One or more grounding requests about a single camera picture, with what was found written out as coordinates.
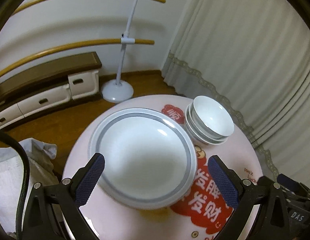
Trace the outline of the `white stand with yellow hoops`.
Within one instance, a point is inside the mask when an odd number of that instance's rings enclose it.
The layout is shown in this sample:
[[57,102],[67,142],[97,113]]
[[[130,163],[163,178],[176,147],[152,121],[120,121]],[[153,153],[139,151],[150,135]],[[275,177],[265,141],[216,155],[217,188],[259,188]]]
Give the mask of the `white stand with yellow hoops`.
[[[20,5],[13,13],[17,14],[31,6],[34,6],[36,4],[45,2],[48,0],[33,0],[28,3],[25,3],[23,5]],[[165,3],[166,0],[152,0],[156,1],[159,3]],[[52,47],[43,51],[39,51],[37,53],[34,53],[30,56],[26,56],[20,60],[18,60],[15,63],[10,64],[6,68],[2,69],[0,71],[0,78],[7,73],[11,72],[12,70],[17,69],[18,67],[27,64],[31,61],[43,58],[45,56],[49,56],[52,54],[60,53],[66,50],[72,50],[72,49],[77,49],[77,48],[83,48],[83,47],[91,47],[91,46],[100,46],[100,45],[109,45],[109,44],[121,44],[123,46],[128,45],[128,44],[147,44],[147,45],[153,45],[154,40],[146,40],[146,39],[138,39],[138,38],[131,38],[129,37],[129,32],[130,32],[130,27],[131,27],[131,22],[134,16],[135,8],[137,6],[138,0],[134,0],[133,7],[131,14],[127,20],[126,24],[126,29],[123,33],[123,37],[121,38],[104,38],[104,39],[97,39],[97,40],[86,40],[86,41],[79,41],[79,42],[74,42],[74,43],[68,43],[56,47]]]

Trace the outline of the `white porcelain bowl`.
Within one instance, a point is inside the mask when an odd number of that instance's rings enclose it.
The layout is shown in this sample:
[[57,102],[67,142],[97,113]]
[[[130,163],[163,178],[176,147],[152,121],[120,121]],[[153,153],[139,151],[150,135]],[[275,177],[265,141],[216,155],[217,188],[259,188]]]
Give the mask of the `white porcelain bowl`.
[[[192,119],[192,117],[191,117],[191,122],[194,124],[194,126],[195,126],[195,130],[196,131],[198,131],[199,133],[200,133],[200,135],[206,135],[204,132],[202,132],[197,126],[196,126],[196,124],[195,124],[195,122],[193,121],[193,119]],[[206,135],[207,137],[210,137],[211,139],[214,139],[213,137],[212,137],[212,135]]]
[[200,135],[200,133],[195,130],[194,124],[191,122],[191,116],[189,114],[189,106],[185,110],[185,126],[196,140],[204,144],[222,145],[228,140],[228,138],[216,140],[216,139],[211,139],[210,137],[207,137],[206,135]]
[[194,98],[190,112],[194,121],[214,137],[229,137],[234,132],[234,123],[227,110],[208,96]]

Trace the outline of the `low brown white cabinet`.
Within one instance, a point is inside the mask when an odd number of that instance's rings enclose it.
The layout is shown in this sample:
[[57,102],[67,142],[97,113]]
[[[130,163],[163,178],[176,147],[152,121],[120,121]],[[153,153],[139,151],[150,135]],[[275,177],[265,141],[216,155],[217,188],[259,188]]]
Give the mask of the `low brown white cabinet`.
[[0,82],[0,129],[41,111],[99,92],[96,52],[55,59]]

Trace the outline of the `white cloth pile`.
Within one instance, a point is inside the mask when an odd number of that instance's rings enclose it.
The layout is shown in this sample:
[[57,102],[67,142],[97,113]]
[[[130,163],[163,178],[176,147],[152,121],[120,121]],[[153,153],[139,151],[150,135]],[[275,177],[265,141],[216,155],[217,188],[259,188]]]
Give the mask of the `white cloth pile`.
[[[30,179],[27,197],[36,182],[44,186],[58,184],[53,173],[52,160],[57,155],[57,145],[34,138],[19,142],[24,148],[29,164]],[[0,148],[0,224],[5,232],[15,232],[16,211],[22,187],[23,163],[18,153],[10,148]]]

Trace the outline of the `beige pleated curtain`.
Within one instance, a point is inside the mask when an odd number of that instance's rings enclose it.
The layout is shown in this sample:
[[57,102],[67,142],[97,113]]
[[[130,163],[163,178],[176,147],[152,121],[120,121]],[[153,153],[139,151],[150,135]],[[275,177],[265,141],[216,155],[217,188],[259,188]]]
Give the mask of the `beige pleated curtain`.
[[221,103],[265,175],[310,186],[310,30],[286,0],[190,0],[162,74]]

